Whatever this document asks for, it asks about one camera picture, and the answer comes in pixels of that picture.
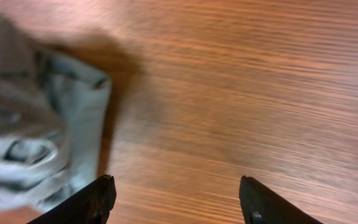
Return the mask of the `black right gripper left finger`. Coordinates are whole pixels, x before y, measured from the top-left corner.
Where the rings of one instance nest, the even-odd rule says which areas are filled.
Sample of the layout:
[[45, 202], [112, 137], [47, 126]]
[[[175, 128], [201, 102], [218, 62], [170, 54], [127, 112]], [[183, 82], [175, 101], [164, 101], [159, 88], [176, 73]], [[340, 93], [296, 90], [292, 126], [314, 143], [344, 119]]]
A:
[[116, 197], [114, 177], [102, 175], [29, 224], [106, 224]]

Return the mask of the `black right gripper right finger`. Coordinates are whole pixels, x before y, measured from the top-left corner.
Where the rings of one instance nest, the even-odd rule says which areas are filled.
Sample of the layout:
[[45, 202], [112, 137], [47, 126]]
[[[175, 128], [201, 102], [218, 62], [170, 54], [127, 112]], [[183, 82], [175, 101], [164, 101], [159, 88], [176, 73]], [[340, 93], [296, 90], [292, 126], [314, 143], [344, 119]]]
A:
[[321, 224], [253, 177], [241, 177], [239, 199], [246, 224]]

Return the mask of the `light blue t-shirt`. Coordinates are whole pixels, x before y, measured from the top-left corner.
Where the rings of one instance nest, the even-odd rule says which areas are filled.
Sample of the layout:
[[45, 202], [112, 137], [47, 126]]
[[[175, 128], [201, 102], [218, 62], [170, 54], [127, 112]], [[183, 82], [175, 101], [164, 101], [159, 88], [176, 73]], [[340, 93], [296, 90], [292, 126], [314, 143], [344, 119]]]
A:
[[43, 212], [94, 181], [109, 76], [0, 16], [0, 212]]

